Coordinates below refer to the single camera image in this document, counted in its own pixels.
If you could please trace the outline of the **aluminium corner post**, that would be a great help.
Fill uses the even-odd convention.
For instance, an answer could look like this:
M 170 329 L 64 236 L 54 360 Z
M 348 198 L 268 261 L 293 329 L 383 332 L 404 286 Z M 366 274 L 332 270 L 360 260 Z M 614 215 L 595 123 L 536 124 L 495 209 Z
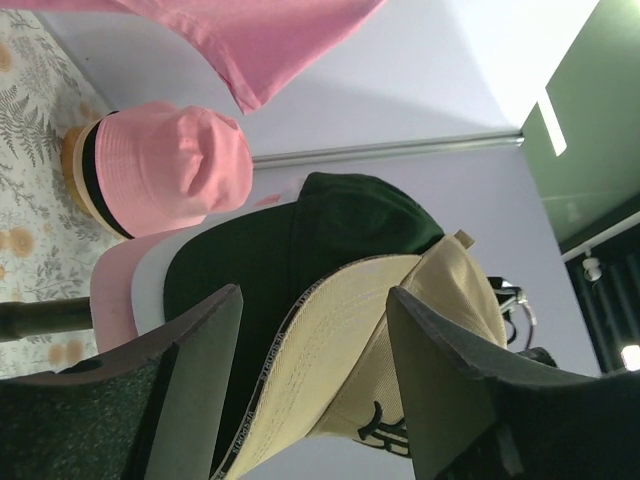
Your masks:
M 254 163 L 257 169 L 266 170 L 316 163 L 355 162 L 372 159 L 388 160 L 431 153 L 466 151 L 501 146 L 519 146 L 523 142 L 524 136 L 521 133 L 449 137 L 440 140 L 378 143 L 263 155 L 255 157 Z

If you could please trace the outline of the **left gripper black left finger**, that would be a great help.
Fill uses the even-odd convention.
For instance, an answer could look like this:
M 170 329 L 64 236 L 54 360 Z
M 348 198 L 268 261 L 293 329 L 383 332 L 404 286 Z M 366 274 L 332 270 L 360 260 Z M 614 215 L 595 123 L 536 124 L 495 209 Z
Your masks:
M 235 285 L 122 346 L 1 384 L 5 479 L 205 479 L 242 313 Z

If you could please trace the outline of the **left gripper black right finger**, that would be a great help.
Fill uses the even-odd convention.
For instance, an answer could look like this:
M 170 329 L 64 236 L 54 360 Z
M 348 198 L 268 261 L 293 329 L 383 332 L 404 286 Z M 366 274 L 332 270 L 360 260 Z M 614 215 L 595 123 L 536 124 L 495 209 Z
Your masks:
M 403 288 L 387 320 L 420 479 L 635 479 L 639 375 L 567 372 L 505 350 Z

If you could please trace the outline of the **pink baseball cap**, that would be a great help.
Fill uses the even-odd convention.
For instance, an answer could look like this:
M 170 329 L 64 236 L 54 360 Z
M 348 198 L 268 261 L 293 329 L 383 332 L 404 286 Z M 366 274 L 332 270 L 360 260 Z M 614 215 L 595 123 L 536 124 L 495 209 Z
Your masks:
M 168 238 L 186 239 L 242 216 L 296 201 L 299 185 L 262 199 L 252 207 L 227 214 L 215 214 L 195 226 L 167 231 L 125 241 L 103 254 L 92 273 L 90 311 L 98 351 L 104 353 L 140 336 L 137 333 L 131 287 L 136 267 L 151 248 Z

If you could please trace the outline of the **black bucket hat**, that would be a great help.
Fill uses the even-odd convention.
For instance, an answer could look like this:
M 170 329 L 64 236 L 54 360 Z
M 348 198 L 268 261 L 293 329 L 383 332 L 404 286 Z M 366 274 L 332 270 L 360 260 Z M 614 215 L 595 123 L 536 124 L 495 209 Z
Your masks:
M 99 184 L 96 169 L 96 138 L 101 122 L 102 120 L 98 120 L 97 123 L 88 130 L 86 139 L 83 141 L 81 154 L 82 176 L 85 181 L 89 199 L 96 210 L 94 218 L 102 221 L 119 237 L 130 240 L 133 239 L 133 236 L 118 223 L 110 212 Z

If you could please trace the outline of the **pink bucket hat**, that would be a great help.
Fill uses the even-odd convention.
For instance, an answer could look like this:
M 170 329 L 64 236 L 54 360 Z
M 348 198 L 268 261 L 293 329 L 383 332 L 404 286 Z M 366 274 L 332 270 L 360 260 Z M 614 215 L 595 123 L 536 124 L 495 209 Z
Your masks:
M 213 110 L 151 102 L 92 130 L 96 207 L 128 238 L 197 225 L 247 200 L 253 160 L 239 124 Z

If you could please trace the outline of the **beige straw hat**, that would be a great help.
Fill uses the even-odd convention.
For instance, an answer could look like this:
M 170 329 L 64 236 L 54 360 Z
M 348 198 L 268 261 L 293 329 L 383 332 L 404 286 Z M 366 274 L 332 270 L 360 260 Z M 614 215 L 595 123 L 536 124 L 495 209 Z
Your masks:
M 96 220 L 115 238 L 126 240 L 127 237 L 122 233 L 118 233 L 98 212 L 91 200 L 84 180 L 82 154 L 88 151 L 88 149 L 85 148 L 85 141 L 91 130 L 96 127 L 100 121 L 101 119 L 97 119 L 85 126 L 72 127 L 67 131 L 62 141 L 60 153 L 62 174 L 67 190 L 80 210 Z

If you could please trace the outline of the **white ceiling light strip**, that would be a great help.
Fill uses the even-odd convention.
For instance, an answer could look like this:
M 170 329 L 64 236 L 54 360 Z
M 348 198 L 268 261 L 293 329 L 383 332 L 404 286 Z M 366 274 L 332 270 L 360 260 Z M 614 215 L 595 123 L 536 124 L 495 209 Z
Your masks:
M 542 121 L 556 157 L 567 149 L 567 142 L 547 89 L 543 89 L 537 102 Z

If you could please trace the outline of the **green and white baseball cap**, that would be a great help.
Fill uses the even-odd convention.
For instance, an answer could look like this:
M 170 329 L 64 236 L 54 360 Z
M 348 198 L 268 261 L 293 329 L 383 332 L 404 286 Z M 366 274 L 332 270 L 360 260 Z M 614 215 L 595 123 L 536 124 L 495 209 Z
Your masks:
M 295 302 L 347 264 L 422 254 L 443 235 L 418 203 L 379 178 L 312 173 L 296 200 L 208 227 L 180 248 L 164 282 L 167 319 L 227 284 L 239 286 L 243 297 L 212 478 L 229 473 L 234 443 L 255 409 L 261 375 Z

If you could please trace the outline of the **beige cap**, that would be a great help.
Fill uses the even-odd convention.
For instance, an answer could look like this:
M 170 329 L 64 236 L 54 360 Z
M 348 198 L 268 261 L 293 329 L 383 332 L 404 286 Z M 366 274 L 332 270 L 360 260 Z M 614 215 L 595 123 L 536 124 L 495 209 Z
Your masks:
M 507 337 L 498 301 L 464 232 L 420 255 L 345 265 L 313 284 L 275 335 L 249 405 L 216 460 L 236 479 L 305 437 L 337 436 L 408 457 L 410 447 L 387 328 L 399 286 L 498 346 Z

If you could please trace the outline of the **floral table mat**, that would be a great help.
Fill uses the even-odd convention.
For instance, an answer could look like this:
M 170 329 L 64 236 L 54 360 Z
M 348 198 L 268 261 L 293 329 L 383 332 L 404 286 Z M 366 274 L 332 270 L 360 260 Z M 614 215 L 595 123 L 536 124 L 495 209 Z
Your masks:
M 85 297 L 116 239 L 70 198 L 60 166 L 67 131 L 108 111 L 30 12 L 1 12 L 1 299 Z

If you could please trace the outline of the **pink t-shirt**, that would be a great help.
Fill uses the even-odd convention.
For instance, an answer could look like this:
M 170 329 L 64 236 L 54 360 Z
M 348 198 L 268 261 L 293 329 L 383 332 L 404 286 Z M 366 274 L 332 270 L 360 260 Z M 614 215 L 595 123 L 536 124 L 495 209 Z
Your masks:
M 352 35 L 378 0 L 15 0 L 14 10 L 136 15 L 187 41 L 242 113 L 268 103 L 302 70 Z

